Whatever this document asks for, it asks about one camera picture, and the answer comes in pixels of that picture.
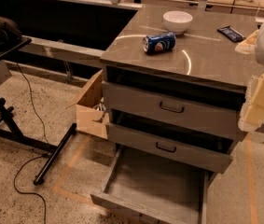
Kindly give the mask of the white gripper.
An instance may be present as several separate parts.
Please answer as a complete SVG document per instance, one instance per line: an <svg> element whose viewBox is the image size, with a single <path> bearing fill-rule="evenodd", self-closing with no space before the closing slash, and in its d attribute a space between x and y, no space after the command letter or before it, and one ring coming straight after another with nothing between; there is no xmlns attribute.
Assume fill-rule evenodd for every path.
<svg viewBox="0 0 264 224"><path fill-rule="evenodd" d="M241 54L256 54L258 63L264 65L264 22L235 51ZM241 131L252 132L264 123L264 74L252 76L248 82L238 127Z"/></svg>

